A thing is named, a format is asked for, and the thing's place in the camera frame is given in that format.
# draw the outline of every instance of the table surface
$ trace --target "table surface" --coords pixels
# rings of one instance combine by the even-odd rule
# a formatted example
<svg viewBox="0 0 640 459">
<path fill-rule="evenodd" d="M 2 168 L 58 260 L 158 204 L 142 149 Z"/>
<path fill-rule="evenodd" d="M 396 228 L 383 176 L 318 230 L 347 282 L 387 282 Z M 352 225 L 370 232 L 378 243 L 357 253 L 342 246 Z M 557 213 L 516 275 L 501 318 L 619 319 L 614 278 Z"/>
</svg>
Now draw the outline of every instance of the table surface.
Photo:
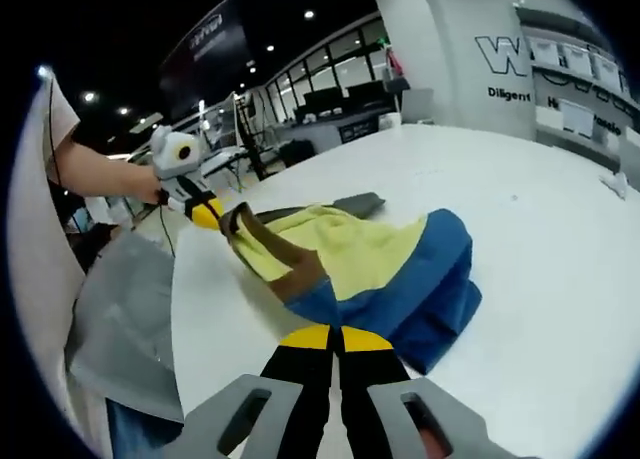
<svg viewBox="0 0 640 459">
<path fill-rule="evenodd" d="M 396 225 L 448 208 L 474 241 L 483 301 L 428 377 L 484 416 L 518 455 L 576 457 L 602 430 L 640 364 L 640 193 L 620 200 L 603 167 L 557 148 L 439 126 L 381 131 L 248 191 L 254 211 L 374 191 Z M 173 355 L 185 415 L 240 374 L 259 374 L 305 324 L 233 255 L 189 225 L 173 279 Z M 339 391 L 318 457 L 351 457 Z"/>
</svg>

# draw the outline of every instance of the banner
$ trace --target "banner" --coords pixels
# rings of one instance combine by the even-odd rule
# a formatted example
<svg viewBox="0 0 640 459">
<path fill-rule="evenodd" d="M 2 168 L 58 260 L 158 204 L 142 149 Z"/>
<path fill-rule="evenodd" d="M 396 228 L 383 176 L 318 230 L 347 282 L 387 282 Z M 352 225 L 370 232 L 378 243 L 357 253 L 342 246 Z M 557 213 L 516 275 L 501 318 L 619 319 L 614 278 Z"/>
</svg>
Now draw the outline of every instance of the banner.
<svg viewBox="0 0 640 459">
<path fill-rule="evenodd" d="M 234 0 L 224 0 L 178 43 L 160 67 L 160 88 L 177 120 L 216 103 L 240 82 L 251 53 Z"/>
</svg>

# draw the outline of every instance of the brown strap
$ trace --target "brown strap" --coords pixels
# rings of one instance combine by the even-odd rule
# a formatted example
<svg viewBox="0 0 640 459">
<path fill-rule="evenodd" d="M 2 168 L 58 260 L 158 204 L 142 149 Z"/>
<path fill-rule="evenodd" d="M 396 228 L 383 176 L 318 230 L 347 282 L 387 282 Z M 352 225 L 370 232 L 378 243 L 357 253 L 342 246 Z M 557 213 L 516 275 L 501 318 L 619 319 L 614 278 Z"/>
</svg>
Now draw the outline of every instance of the brown strap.
<svg viewBox="0 0 640 459">
<path fill-rule="evenodd" d="M 221 230 L 227 239 L 230 240 L 234 232 L 237 231 L 238 216 L 242 219 L 249 234 L 262 244 L 269 254 L 291 268 L 291 271 L 281 278 L 268 283 L 271 290 L 282 302 L 286 303 L 292 298 L 308 292 L 322 278 L 327 277 L 316 251 L 296 246 L 271 232 L 254 216 L 246 202 L 238 205 L 228 216 L 228 220 L 223 221 Z"/>
</svg>

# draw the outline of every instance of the computer monitor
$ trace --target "computer monitor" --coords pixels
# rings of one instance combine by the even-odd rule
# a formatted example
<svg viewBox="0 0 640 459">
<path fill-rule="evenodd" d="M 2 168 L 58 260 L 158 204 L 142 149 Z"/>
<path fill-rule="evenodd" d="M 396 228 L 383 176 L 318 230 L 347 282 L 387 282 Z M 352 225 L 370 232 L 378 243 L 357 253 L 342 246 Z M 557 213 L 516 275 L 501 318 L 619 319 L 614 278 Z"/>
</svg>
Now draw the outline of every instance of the computer monitor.
<svg viewBox="0 0 640 459">
<path fill-rule="evenodd" d="M 304 102 L 308 112 L 320 114 L 324 111 L 331 111 L 336 107 L 342 107 L 344 96 L 339 87 L 329 87 L 319 91 L 307 92 L 304 95 Z"/>
<path fill-rule="evenodd" d="M 372 102 L 382 102 L 388 99 L 388 94 L 384 90 L 382 81 L 365 82 L 357 86 L 347 88 L 349 101 L 360 105 Z"/>
</svg>

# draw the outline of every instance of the black chair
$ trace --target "black chair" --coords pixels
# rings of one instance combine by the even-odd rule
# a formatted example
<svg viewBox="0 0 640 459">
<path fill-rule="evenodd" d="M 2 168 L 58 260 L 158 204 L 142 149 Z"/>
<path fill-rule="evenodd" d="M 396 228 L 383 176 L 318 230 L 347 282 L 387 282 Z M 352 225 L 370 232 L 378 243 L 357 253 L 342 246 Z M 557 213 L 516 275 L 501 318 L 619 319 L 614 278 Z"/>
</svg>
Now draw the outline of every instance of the black chair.
<svg viewBox="0 0 640 459">
<path fill-rule="evenodd" d="M 308 139 L 294 140 L 280 148 L 280 159 L 291 167 L 316 155 L 313 143 Z"/>
</svg>

